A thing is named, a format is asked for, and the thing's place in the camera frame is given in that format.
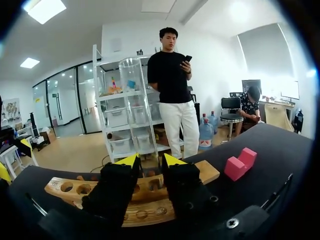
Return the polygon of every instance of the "blue water bottle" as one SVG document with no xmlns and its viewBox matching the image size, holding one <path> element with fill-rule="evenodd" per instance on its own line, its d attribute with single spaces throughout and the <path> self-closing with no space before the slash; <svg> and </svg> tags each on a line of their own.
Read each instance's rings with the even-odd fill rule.
<svg viewBox="0 0 320 240">
<path fill-rule="evenodd" d="M 213 126 L 214 134 L 218 132 L 218 118 L 215 116 L 215 111 L 211 111 L 211 116 L 209 116 L 209 123 Z"/>
<path fill-rule="evenodd" d="M 202 113 L 202 118 L 200 118 L 200 125 L 205 123 L 206 114 Z"/>
<path fill-rule="evenodd" d="M 204 123 L 200 124 L 199 132 L 199 150 L 208 150 L 212 147 L 212 140 L 214 138 L 214 127 L 208 123 L 208 119 L 205 118 Z"/>
</svg>

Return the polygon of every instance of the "man's hair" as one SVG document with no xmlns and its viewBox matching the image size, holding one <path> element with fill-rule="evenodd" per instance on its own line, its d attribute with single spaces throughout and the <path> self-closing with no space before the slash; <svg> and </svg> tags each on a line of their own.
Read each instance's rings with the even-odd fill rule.
<svg viewBox="0 0 320 240">
<path fill-rule="evenodd" d="M 165 34 L 175 34 L 176 38 L 178 38 L 178 32 L 172 27 L 166 27 L 160 30 L 159 36 L 162 39 Z"/>
<path fill-rule="evenodd" d="M 248 90 L 248 94 L 250 95 L 250 97 L 252 97 L 252 99 L 256 102 L 259 101 L 260 99 L 260 90 L 257 86 L 251 86 L 249 87 Z"/>
</svg>

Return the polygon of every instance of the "wooden board with holes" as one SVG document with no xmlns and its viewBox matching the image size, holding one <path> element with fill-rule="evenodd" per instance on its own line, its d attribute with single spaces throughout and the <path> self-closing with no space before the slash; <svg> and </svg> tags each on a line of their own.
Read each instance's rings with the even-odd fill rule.
<svg viewBox="0 0 320 240">
<path fill-rule="evenodd" d="M 210 183 L 220 175 L 206 160 L 195 164 L 200 170 L 203 184 Z M 96 181 L 72 180 L 53 177 L 44 190 L 65 202 L 82 208 L 82 197 L 96 186 Z M 175 212 L 168 192 L 163 187 L 163 176 L 139 178 L 124 216 L 123 227 L 137 227 L 163 223 L 175 219 Z"/>
</svg>

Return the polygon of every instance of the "black tabletop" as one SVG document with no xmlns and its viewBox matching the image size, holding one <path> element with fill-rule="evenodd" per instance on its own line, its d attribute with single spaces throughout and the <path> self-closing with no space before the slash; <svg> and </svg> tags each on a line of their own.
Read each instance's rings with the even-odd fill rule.
<svg viewBox="0 0 320 240">
<path fill-rule="evenodd" d="M 219 197 L 219 207 L 214 216 L 217 223 L 251 205 L 261 206 L 273 192 L 282 186 L 289 174 L 293 173 L 292 183 L 285 200 L 282 200 L 282 196 L 270 213 L 268 223 L 265 225 L 265 229 L 268 229 L 279 215 L 280 208 L 284 209 L 286 203 L 298 189 L 308 163 L 312 144 L 312 140 L 296 133 L 267 124 L 258 124 L 228 143 L 185 160 L 194 163 L 207 160 L 220 172 L 218 179 L 206 185 L 214 195 Z M 238 157 L 242 149 L 246 147 L 257 152 L 254 166 L 243 177 L 233 182 L 224 174 L 227 159 L 232 156 Z M 26 193 L 29 193 L 46 211 L 56 209 L 71 216 L 74 207 L 47 194 L 44 187 L 53 177 L 75 179 L 78 175 L 82 175 L 85 180 L 90 180 L 91 176 L 97 174 L 29 166 L 9 187 L 9 195 L 28 225 L 37 223 L 42 215 L 27 201 Z M 155 234 L 159 237 L 163 234 L 161 229 L 164 226 L 170 226 L 170 222 L 144 227 L 127 227 L 123 228 L 123 232 L 141 234 L 143 231 L 145 234 Z"/>
</svg>

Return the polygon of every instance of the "glass door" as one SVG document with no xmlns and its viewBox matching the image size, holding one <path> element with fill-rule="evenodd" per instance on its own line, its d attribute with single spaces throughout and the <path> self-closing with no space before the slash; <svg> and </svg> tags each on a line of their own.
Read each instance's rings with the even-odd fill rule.
<svg viewBox="0 0 320 240">
<path fill-rule="evenodd" d="M 75 79 L 76 69 L 72 68 L 47 80 L 49 110 L 57 137 L 85 133 L 78 111 Z"/>
<path fill-rule="evenodd" d="M 99 120 L 93 64 L 87 63 L 77 67 L 79 105 L 83 115 L 83 122 L 86 133 L 96 133 L 101 131 Z"/>
<path fill-rule="evenodd" d="M 46 82 L 43 81 L 33 87 L 34 119 L 39 131 L 44 127 L 51 127 L 48 111 Z"/>
</svg>

